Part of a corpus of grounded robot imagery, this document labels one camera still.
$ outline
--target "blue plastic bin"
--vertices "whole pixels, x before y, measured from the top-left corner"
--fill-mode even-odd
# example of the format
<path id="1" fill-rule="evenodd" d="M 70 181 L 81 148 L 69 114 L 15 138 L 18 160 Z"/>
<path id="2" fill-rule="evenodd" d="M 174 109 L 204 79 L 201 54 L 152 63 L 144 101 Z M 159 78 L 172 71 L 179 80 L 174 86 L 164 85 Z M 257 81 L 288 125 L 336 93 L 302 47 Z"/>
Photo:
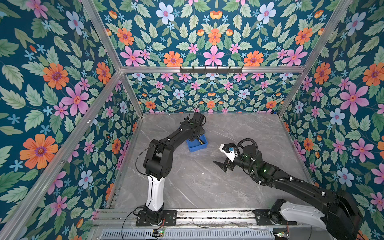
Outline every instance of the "blue plastic bin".
<path id="1" fill-rule="evenodd" d="M 188 145 L 188 148 L 189 148 L 189 151 L 190 152 L 195 152 L 197 150 L 200 150 L 200 149 L 203 149 L 203 148 L 207 148 L 208 146 L 208 141 L 207 139 L 205 138 L 204 135 L 202 135 L 200 137 L 200 139 L 205 142 L 205 144 L 201 144 L 197 139 L 195 139 L 193 142 L 187 140 L 187 145 Z"/>

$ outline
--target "robotic arm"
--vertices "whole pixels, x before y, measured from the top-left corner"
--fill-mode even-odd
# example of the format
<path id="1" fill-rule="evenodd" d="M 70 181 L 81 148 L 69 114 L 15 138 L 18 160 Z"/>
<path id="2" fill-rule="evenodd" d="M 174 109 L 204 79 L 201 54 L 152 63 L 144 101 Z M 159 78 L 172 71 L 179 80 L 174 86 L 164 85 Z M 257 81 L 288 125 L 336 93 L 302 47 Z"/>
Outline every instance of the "robotic arm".
<path id="1" fill-rule="evenodd" d="M 172 169 L 173 152 L 187 139 L 190 141 L 197 139 L 201 142 L 199 137 L 205 133 L 203 129 L 205 122 L 204 115 L 194 113 L 192 119 L 189 117 L 184 118 L 184 121 L 180 123 L 180 127 L 171 135 L 150 142 L 144 159 L 144 168 L 148 175 L 149 184 L 148 198 L 143 215 L 151 225 L 158 225 L 163 219 L 164 180 Z"/>
<path id="2" fill-rule="evenodd" d="M 241 146 L 245 141 L 253 144 Z M 338 240 L 356 239 L 362 215 L 349 193 L 316 187 L 264 162 L 262 153 L 252 139 L 243 139 L 237 145 L 222 144 L 220 151 L 227 158 L 224 163 L 214 163 L 224 172 L 239 166 L 244 172 L 247 170 L 247 174 L 256 183 L 283 190 L 312 205 L 296 205 L 278 199 L 270 211 L 270 218 L 275 224 L 282 224 L 285 220 L 305 222 L 327 230 Z"/>

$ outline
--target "gray marble floor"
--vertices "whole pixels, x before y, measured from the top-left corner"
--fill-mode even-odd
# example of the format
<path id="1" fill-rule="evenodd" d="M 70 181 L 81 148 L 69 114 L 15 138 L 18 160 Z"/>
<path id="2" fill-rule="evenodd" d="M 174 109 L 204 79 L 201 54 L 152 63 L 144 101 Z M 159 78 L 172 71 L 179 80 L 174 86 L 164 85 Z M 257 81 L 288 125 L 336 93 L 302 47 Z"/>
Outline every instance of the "gray marble floor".
<path id="1" fill-rule="evenodd" d="M 124 177 L 117 201 L 118 209 L 135 208 L 147 199 L 147 177 L 137 173 L 135 159 L 148 147 L 152 139 L 161 139 L 176 130 L 186 114 L 145 115 L 128 171 Z M 241 168 L 224 173 L 212 161 L 223 162 L 225 155 L 219 151 L 222 143 L 244 138 L 254 139 L 264 161 L 280 167 L 287 173 L 306 178 L 301 163 L 292 148 L 284 126 L 276 114 L 205 114 L 204 126 L 208 147 L 190 153 L 187 143 L 174 153 L 173 167 L 165 180 L 165 208 L 262 208 L 271 207 L 276 199 L 304 204 L 298 198 L 281 190 L 260 186 L 253 182 Z M 138 160 L 139 170 L 144 171 L 143 153 Z"/>

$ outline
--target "floral wallpaper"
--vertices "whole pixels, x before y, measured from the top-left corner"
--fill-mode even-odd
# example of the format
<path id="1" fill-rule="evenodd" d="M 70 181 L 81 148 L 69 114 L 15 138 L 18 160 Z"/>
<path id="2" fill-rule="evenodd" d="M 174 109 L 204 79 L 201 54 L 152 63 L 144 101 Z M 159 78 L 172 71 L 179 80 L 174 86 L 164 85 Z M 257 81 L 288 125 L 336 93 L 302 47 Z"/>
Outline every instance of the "floral wallpaper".
<path id="1" fill-rule="evenodd" d="M 306 61 L 337 3 L 111 0 L 95 5 L 126 66 L 297 66 Z M 321 55 L 328 52 L 325 48 Z"/>
<path id="2" fill-rule="evenodd" d="M 2 1 L 0 31 L 2 228 L 114 69 L 79 1 Z M 135 118 L 119 82 L 18 239 L 85 239 Z"/>
<path id="3" fill-rule="evenodd" d="M 128 78 L 143 112 L 276 113 L 297 78 L 293 73 L 133 73 Z"/>
<path id="4" fill-rule="evenodd" d="M 344 189 L 364 216 L 357 239 L 384 237 L 383 1 L 354 1 L 284 115 L 317 185 Z"/>

